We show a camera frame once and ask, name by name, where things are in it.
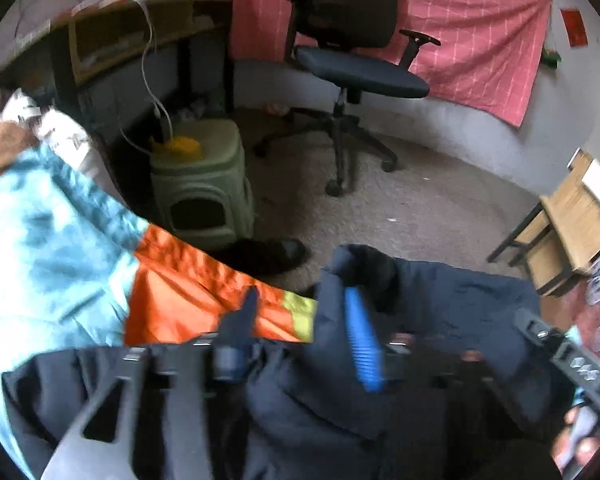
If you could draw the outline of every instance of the chair caster wheel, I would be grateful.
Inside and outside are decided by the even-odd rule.
[[[259,158],[264,158],[269,153],[269,143],[259,142],[253,147],[253,153]]]
[[[324,188],[324,192],[329,196],[342,196],[342,184],[338,184],[338,181],[331,179],[327,182],[327,186]]]
[[[397,165],[398,165],[397,160],[383,160],[382,163],[380,164],[380,167],[382,168],[382,171],[384,171],[385,173],[392,173],[393,171],[395,171],[395,168]]]

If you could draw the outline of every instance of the black mesh backrest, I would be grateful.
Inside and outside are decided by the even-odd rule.
[[[398,0],[316,0],[298,32],[344,49],[387,46],[394,34]]]

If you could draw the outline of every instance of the stool opening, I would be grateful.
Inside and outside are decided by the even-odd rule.
[[[186,198],[171,206],[171,224],[181,231],[226,225],[224,206],[210,198]]]

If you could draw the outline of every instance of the chair base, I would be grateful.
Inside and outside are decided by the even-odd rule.
[[[312,108],[291,108],[285,119],[291,121],[293,114],[299,113],[314,118],[307,126],[294,128],[288,132],[280,132],[264,136],[258,144],[253,147],[256,156],[267,156],[269,146],[274,140],[285,139],[308,132],[325,132],[333,141],[333,150],[336,161],[336,177],[327,182],[325,192],[329,196],[341,196],[344,193],[344,135],[348,134],[360,140],[367,146],[372,147],[382,158],[382,170],[391,173],[398,164],[398,157],[392,150],[376,139],[371,133],[358,126],[360,118],[344,114],[344,102],[338,100],[333,108],[333,113],[313,110]]]

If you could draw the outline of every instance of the chair seat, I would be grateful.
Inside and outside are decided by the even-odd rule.
[[[312,74],[341,88],[401,98],[421,98],[429,94],[426,81],[393,63],[350,52],[314,46],[296,48],[296,59]]]

